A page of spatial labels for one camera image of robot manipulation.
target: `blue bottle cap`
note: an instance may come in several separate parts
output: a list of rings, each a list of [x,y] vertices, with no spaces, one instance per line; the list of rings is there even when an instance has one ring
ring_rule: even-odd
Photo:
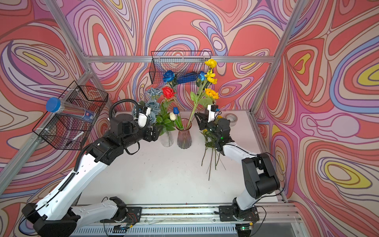
[[[46,102],[46,110],[52,113],[57,112],[60,106],[61,106],[61,100],[55,97],[50,98]]]

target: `clear glass vase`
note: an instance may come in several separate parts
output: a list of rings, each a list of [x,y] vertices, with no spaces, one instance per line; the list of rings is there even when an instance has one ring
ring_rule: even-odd
[[[164,134],[159,136],[159,140],[164,147],[170,147],[174,144],[174,139],[172,138],[171,131],[166,131]]]
[[[177,143],[180,148],[187,149],[192,145],[192,137],[190,134],[190,128],[192,127],[192,123],[189,122],[188,119],[182,119],[182,124],[184,127],[183,130],[179,129],[175,125],[176,129],[179,131]]]

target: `colorful wallpaper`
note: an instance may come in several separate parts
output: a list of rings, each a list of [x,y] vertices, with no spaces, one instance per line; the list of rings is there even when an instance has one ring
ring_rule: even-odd
[[[61,29],[43,0],[0,1],[0,172],[24,145],[45,113],[45,103],[58,97],[83,74]],[[105,108],[90,140],[108,127]],[[76,151],[40,144],[0,196],[0,236],[18,231],[21,208],[45,196],[72,169]],[[33,233],[32,226],[21,229]]]
[[[378,1],[311,0],[255,116],[311,236],[379,236]]]
[[[224,63],[217,66],[218,78],[212,88],[219,92],[217,104],[223,109],[250,109],[255,93],[267,70],[268,63]],[[149,100],[145,90],[151,85],[149,63],[93,63],[92,68],[109,93],[112,102],[120,99]],[[193,102],[190,92],[197,91],[196,85],[180,84],[177,88],[179,107],[191,110]],[[119,105],[117,111],[130,110],[131,104]]]
[[[59,4],[87,55],[209,49],[214,55],[240,56],[262,49],[262,55],[273,55],[294,2],[71,0]]]

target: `metal mesh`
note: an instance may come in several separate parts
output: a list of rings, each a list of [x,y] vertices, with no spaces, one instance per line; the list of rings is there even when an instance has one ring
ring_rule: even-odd
[[[77,86],[67,98],[67,101],[95,112],[94,121],[89,123],[69,116],[54,115],[52,120],[43,129],[39,129],[39,134],[34,129],[33,132],[42,137],[55,149],[81,150],[99,114],[108,101],[108,93],[92,86]],[[76,140],[73,140],[82,131],[84,133]]]
[[[211,58],[210,51],[152,51],[151,54],[149,74],[152,84],[164,84],[163,75],[168,70],[176,74],[178,84],[195,84],[198,74],[209,70],[204,62]]]

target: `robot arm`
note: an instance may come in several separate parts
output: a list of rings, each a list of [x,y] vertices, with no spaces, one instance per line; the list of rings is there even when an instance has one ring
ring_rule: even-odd
[[[278,190],[280,182],[270,157],[266,153],[257,154],[247,151],[230,137],[230,121],[221,118],[215,120],[217,105],[209,105],[209,114],[195,113],[200,130],[207,129],[215,138],[215,148],[221,154],[242,163],[245,190],[233,200],[235,216],[243,218],[250,208],[262,197]],[[257,168],[263,170],[258,174]]]
[[[68,237],[82,226],[90,223],[112,219],[124,221],[127,215],[126,205],[117,197],[89,205],[71,207],[75,199],[86,186],[124,150],[139,141],[156,141],[160,131],[156,127],[149,127],[147,115],[150,108],[141,108],[132,115],[121,114],[112,117],[112,110],[119,103],[115,103],[110,110],[111,128],[103,137],[86,146],[80,153],[75,168],[38,203],[28,203],[22,213],[33,223],[35,231],[42,237]]]

